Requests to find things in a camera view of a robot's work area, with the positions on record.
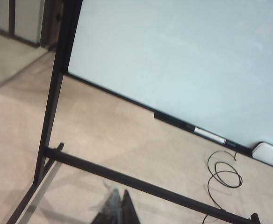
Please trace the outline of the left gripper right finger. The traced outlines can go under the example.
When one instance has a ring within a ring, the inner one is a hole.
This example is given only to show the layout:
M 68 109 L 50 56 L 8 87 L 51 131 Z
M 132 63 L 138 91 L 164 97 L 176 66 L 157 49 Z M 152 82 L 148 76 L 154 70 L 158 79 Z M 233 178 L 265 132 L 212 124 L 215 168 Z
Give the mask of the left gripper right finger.
M 123 194 L 121 209 L 123 224 L 139 224 L 139 218 L 127 190 L 125 190 Z

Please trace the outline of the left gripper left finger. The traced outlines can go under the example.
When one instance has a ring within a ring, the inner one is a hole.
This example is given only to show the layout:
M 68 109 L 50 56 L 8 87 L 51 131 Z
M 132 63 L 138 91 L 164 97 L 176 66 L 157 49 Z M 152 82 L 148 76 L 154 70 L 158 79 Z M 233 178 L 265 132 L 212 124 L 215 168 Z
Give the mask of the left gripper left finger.
M 122 224 L 121 198 L 119 190 L 111 190 L 106 201 L 93 219 L 94 224 Z

